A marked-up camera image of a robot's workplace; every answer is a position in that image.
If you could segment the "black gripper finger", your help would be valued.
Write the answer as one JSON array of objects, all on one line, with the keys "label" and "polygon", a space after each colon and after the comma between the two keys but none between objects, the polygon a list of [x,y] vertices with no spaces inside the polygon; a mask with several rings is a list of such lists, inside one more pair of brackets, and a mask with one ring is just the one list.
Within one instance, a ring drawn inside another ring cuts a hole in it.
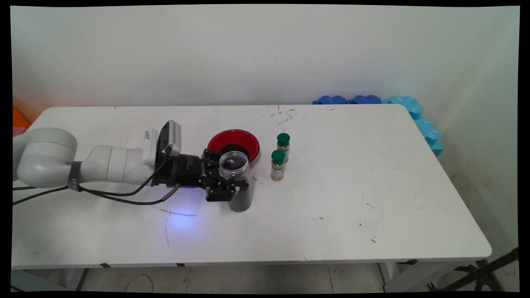
[{"label": "black gripper finger", "polygon": [[201,160],[204,162],[206,167],[219,167],[219,161],[223,155],[224,153],[221,151],[205,149]]},{"label": "black gripper finger", "polygon": [[206,177],[207,202],[229,202],[249,189],[246,177]]}]

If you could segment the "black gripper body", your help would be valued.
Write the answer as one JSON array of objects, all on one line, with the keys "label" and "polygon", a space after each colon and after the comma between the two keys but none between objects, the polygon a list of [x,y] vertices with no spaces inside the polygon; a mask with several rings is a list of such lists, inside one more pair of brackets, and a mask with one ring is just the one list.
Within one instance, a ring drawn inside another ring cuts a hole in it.
[{"label": "black gripper body", "polygon": [[187,188],[205,188],[214,185],[210,177],[213,160],[210,156],[202,158],[195,155],[180,154],[178,156],[159,153],[157,156],[157,185],[173,188],[175,185]]}]

